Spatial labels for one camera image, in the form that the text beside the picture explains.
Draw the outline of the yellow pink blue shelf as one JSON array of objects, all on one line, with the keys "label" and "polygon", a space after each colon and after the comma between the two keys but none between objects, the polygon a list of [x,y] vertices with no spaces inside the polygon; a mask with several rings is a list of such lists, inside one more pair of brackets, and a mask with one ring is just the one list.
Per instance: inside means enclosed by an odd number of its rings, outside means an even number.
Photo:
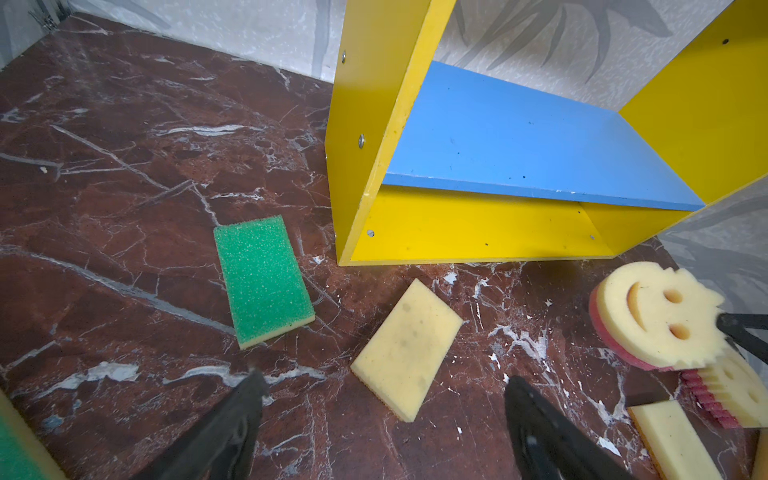
[{"label": "yellow pink blue shelf", "polygon": [[620,112],[439,63],[450,1],[347,5],[325,140],[338,263],[603,259],[767,174],[767,5]]}]

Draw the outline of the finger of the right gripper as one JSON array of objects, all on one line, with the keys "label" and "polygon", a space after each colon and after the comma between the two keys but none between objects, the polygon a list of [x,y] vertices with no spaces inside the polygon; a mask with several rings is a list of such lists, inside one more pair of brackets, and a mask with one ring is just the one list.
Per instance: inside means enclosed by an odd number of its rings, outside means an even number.
[{"label": "finger of the right gripper", "polygon": [[720,313],[716,320],[717,328],[734,342],[743,347],[764,364],[768,361],[767,342],[751,330],[767,330],[766,314]]}]

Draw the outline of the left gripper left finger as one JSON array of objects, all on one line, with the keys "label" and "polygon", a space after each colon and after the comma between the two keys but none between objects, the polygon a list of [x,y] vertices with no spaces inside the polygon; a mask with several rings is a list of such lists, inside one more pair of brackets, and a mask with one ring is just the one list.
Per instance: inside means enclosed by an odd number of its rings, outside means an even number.
[{"label": "left gripper left finger", "polygon": [[268,385],[254,370],[136,479],[246,479]]}]

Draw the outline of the yellow rectangular sponge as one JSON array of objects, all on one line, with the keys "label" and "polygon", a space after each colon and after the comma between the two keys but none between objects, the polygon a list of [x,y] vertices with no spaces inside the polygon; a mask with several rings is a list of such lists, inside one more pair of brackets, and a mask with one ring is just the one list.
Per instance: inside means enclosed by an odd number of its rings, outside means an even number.
[{"label": "yellow rectangular sponge", "polygon": [[676,400],[633,406],[629,414],[663,479],[722,478]]}]

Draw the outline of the green sponge near left arm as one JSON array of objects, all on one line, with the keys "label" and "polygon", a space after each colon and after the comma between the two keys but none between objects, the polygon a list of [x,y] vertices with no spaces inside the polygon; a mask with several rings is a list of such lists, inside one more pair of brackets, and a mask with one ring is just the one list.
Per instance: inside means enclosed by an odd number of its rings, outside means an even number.
[{"label": "green sponge near left arm", "polygon": [[66,479],[4,392],[1,392],[1,478]]}]

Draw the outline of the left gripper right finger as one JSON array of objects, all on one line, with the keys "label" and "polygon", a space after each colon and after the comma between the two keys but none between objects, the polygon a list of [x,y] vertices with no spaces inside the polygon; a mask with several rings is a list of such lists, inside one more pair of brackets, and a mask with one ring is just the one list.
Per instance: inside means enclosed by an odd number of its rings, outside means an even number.
[{"label": "left gripper right finger", "polygon": [[584,435],[524,378],[504,391],[506,423],[524,479],[630,479],[632,475]]}]

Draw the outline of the green sponge near shelf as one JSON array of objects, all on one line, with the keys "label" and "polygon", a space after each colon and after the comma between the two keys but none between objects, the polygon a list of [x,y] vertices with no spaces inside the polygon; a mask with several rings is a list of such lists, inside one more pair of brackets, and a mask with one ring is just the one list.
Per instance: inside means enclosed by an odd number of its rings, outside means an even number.
[{"label": "green sponge near shelf", "polygon": [[282,217],[219,226],[214,239],[242,350],[314,321]]}]

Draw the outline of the yellow smiley sponge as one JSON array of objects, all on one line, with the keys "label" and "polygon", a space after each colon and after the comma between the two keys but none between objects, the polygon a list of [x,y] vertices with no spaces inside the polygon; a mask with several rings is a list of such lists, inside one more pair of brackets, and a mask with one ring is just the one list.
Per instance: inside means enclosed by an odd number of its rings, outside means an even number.
[{"label": "yellow smiley sponge", "polygon": [[723,428],[767,427],[767,388],[734,349],[713,364],[684,370],[685,386]]},{"label": "yellow smiley sponge", "polygon": [[603,342],[642,370],[714,363],[728,346],[716,326],[724,298],[685,269],[649,261],[623,265],[591,292],[589,313]]}]

